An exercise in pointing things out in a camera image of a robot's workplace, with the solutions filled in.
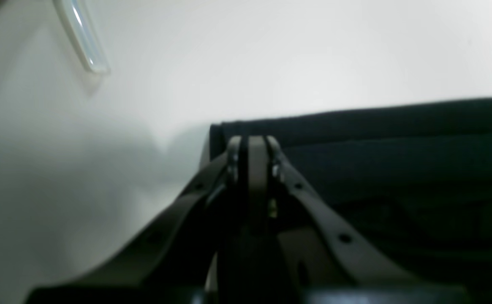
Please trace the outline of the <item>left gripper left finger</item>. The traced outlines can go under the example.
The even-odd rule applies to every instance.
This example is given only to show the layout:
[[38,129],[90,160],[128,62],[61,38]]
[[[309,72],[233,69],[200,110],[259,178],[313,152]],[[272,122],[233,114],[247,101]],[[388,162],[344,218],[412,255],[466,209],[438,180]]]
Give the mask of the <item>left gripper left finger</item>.
[[244,137],[201,169],[124,248],[78,279],[37,288],[28,304],[201,303],[212,257],[240,223]]

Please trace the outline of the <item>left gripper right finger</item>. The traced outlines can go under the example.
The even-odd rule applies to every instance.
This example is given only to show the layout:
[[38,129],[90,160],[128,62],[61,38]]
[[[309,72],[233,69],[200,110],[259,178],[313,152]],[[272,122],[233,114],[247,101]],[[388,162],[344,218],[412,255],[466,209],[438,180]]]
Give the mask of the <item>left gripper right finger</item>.
[[274,233],[301,304],[468,304],[406,270],[333,211],[271,136],[254,137],[254,231]]

